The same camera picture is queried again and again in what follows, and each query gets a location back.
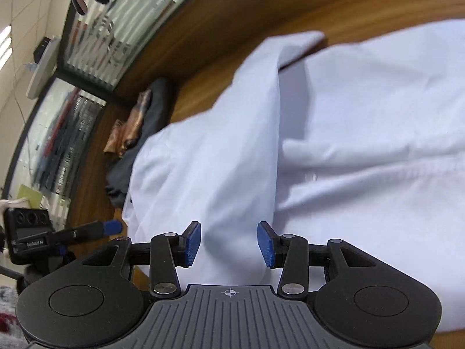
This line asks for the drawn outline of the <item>white garment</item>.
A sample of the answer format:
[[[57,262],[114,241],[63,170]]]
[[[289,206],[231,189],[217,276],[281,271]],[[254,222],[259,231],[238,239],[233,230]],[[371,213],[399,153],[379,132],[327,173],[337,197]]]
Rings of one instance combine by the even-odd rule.
[[[202,226],[188,284],[271,284],[256,230],[345,240],[430,287],[464,327],[464,21],[305,56],[321,32],[262,42],[213,107],[151,136],[129,237]]]

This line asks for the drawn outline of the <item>brown crumpled garment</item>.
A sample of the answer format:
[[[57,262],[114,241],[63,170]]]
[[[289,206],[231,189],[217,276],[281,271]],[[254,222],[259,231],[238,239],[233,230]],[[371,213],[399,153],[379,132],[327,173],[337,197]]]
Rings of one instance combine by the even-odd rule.
[[[103,149],[104,154],[116,154],[121,159],[128,149],[137,144],[151,100],[152,91],[150,89],[141,92],[127,121],[116,120],[114,122],[109,139]]]

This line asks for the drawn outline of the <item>dark grey folded garment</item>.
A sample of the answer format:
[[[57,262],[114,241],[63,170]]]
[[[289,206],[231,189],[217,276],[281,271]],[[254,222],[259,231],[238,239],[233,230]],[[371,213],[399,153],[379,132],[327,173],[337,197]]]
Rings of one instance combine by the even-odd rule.
[[[105,154],[110,159],[105,193],[116,208],[124,205],[138,153],[152,135],[168,125],[176,101],[177,86],[169,80],[159,78],[148,89],[152,91],[152,100],[144,117],[139,141],[121,159],[116,154]]]

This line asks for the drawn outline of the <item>glass partition with stripes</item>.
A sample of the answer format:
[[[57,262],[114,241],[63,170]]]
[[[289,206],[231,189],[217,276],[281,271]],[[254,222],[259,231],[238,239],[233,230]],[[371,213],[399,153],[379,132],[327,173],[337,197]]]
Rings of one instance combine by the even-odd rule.
[[[106,103],[185,0],[1,0],[1,197],[67,207]]]

